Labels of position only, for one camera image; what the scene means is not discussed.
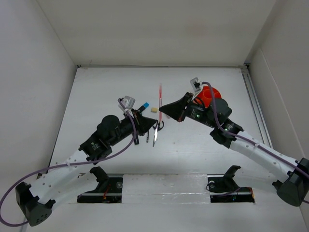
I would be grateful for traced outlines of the blue capped black highlighter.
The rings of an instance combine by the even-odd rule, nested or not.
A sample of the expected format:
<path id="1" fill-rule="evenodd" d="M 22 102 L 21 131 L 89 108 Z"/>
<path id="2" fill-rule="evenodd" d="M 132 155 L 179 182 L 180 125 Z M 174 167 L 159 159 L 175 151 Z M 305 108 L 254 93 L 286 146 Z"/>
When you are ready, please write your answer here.
<path id="1" fill-rule="evenodd" d="M 149 107 L 149 103 L 146 102 L 141 107 L 138 108 L 138 112 L 142 113 L 148 107 Z"/>

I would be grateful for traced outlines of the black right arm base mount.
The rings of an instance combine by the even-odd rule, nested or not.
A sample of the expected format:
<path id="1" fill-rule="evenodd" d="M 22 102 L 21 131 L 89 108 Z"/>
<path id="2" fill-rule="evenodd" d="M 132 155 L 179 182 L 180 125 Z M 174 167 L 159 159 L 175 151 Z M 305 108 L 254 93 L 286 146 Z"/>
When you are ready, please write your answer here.
<path id="1" fill-rule="evenodd" d="M 208 174 L 205 189 L 210 193 L 211 203 L 255 203 L 251 187 L 239 187 L 234 181 L 241 167 L 232 165 L 224 174 Z"/>

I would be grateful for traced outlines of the black handled scissors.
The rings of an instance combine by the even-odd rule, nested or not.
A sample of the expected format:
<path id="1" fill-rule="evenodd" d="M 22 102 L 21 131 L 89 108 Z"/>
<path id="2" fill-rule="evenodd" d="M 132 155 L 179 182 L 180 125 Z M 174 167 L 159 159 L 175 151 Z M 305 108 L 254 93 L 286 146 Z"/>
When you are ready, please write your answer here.
<path id="1" fill-rule="evenodd" d="M 158 121 L 158 120 L 153 125 L 153 129 L 154 129 L 153 147 L 155 146 L 155 143 L 157 141 L 158 132 L 163 129 L 164 125 L 165 125 L 164 121 Z"/>

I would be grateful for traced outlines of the red gel pen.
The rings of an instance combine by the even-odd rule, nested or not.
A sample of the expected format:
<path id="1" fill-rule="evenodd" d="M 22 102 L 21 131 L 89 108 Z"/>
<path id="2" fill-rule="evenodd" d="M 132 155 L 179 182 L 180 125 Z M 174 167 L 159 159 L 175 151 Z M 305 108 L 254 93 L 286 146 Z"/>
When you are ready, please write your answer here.
<path id="1" fill-rule="evenodd" d="M 162 106 L 162 83 L 159 84 L 159 108 Z M 159 111 L 159 125 L 162 126 L 162 112 Z"/>

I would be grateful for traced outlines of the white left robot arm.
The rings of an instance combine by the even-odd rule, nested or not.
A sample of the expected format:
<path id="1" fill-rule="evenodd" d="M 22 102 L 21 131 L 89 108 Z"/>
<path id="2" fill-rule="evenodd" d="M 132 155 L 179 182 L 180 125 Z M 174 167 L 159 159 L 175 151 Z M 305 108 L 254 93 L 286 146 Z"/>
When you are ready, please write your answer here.
<path id="1" fill-rule="evenodd" d="M 138 110 L 126 111 L 124 119 L 105 116 L 96 131 L 62 164 L 27 184 L 15 187 L 16 201 L 32 227 L 44 222 L 63 202 L 88 191 L 108 192 L 110 178 L 98 163 L 111 157 L 112 146 L 137 134 L 143 136 L 157 120 Z"/>

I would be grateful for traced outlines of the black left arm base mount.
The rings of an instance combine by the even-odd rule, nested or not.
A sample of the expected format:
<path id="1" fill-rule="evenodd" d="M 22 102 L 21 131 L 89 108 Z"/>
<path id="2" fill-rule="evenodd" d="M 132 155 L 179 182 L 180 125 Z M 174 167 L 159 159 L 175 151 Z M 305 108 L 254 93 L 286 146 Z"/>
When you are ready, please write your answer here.
<path id="1" fill-rule="evenodd" d="M 96 188 L 80 194 L 77 203 L 121 203 L 123 174 L 108 175 L 101 167 L 94 167 L 90 173 L 96 177 Z"/>

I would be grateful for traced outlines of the orange round desk organizer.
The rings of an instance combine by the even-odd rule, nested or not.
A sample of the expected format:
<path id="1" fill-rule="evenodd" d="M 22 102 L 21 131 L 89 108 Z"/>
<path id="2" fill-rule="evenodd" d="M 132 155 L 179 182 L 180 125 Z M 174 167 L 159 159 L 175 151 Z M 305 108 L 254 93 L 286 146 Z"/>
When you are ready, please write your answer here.
<path id="1" fill-rule="evenodd" d="M 212 88 L 212 90 L 213 90 L 215 98 L 222 97 L 221 93 L 217 89 Z M 211 100 L 212 100 L 210 88 L 208 86 L 204 86 L 202 91 L 197 95 L 196 99 L 199 104 L 202 104 L 201 102 L 203 102 L 204 106 L 207 108 L 210 105 Z"/>

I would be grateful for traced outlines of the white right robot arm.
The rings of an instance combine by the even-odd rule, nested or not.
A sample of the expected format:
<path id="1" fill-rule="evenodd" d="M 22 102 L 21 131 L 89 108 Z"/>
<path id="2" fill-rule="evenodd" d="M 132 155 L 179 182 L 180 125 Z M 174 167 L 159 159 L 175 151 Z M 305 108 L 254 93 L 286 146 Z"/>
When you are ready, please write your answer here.
<path id="1" fill-rule="evenodd" d="M 159 107 L 159 111 L 178 122 L 190 118 L 211 127 L 214 141 L 243 154 L 276 177 L 272 186 L 284 202 L 298 207 L 305 201 L 309 192 L 308 159 L 296 160 L 254 139 L 228 118 L 232 109 L 224 99 L 215 98 L 204 107 L 194 103 L 193 94 L 187 92 L 180 100 Z"/>

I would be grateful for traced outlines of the pink capped black highlighter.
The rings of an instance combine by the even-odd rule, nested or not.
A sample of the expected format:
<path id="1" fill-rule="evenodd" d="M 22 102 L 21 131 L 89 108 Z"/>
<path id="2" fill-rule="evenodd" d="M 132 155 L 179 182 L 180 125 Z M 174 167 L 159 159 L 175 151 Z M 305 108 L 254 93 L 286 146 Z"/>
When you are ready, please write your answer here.
<path id="1" fill-rule="evenodd" d="M 138 135 L 136 134 L 135 135 L 135 138 L 134 138 L 134 145 L 139 145 L 140 144 L 140 142 L 139 142 L 139 137 L 138 137 Z"/>

